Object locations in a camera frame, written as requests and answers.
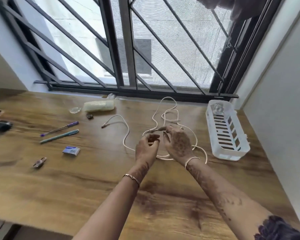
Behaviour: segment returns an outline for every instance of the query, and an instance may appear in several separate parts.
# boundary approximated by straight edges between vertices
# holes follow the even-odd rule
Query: teal pen
[[[58,136],[51,137],[49,139],[42,140],[42,141],[40,141],[40,144],[46,143],[48,141],[53,141],[53,140],[56,140],[56,139],[59,139],[59,138],[65,137],[65,136],[71,136],[71,135],[74,135],[78,132],[79,132],[79,130],[75,129],[75,130],[69,131],[67,133],[64,133],[62,135],[58,135]]]

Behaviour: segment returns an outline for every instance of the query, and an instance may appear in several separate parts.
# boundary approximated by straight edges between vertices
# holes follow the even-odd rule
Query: sleeve
[[[281,217],[269,216],[259,226],[259,233],[254,235],[255,240],[300,240],[300,232],[290,226]]]

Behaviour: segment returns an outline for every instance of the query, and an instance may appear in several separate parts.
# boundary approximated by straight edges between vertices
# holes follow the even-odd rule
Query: wooden desk
[[[142,133],[154,127],[151,120],[158,104],[116,100],[114,111],[70,114],[65,95],[0,90],[1,119],[12,121],[12,130],[0,135],[0,219],[40,229],[74,235],[107,197],[134,163],[134,153],[125,149],[127,131],[122,123],[101,129],[114,114],[130,125],[127,145],[135,147]],[[77,97],[83,104],[96,100]],[[160,112],[170,108],[163,104]],[[178,106],[182,124],[197,134],[209,156],[208,164],[300,230],[300,222],[282,189],[243,111],[238,117],[251,151],[240,161],[213,157],[205,107]],[[162,124],[160,115],[156,116]],[[80,132],[46,144],[41,133],[73,121]],[[76,157],[64,155],[65,146],[81,148]],[[160,154],[164,154],[160,145]],[[34,162],[47,157],[40,170]],[[213,204],[191,175],[175,161],[156,161],[141,184],[120,239],[236,239]]]

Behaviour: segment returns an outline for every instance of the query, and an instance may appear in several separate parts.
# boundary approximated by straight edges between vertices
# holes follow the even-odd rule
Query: pen
[[[79,132],[79,130],[75,129],[75,130],[69,131],[67,133],[64,133],[62,135],[58,135],[58,136],[54,136],[54,137],[42,140],[42,141],[40,141],[40,144],[46,143],[48,141],[53,141],[53,140],[56,140],[56,139],[59,139],[59,138],[65,137],[65,136],[71,136],[71,135],[74,135],[74,134],[76,134],[78,132]]]
[[[62,130],[62,129],[64,129],[64,128],[69,128],[69,127],[72,127],[72,126],[75,126],[75,125],[78,125],[78,124],[79,124],[79,121],[75,121],[75,122],[72,122],[72,123],[70,123],[70,124],[68,124],[68,125],[65,125],[65,126],[63,126],[63,127],[60,127],[60,128],[58,128],[58,129],[54,129],[54,130],[49,131],[49,132],[47,132],[47,133],[41,134],[40,136],[41,136],[41,137],[44,137],[44,136],[46,136],[46,135],[48,135],[48,134],[51,134],[51,133],[60,131],[60,130]]]

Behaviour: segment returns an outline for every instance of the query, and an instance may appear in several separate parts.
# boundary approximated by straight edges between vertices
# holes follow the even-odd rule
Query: cream-colored roll
[[[107,111],[115,108],[115,102],[113,100],[104,101],[92,101],[86,102],[83,105],[84,112],[95,112],[95,111]]]

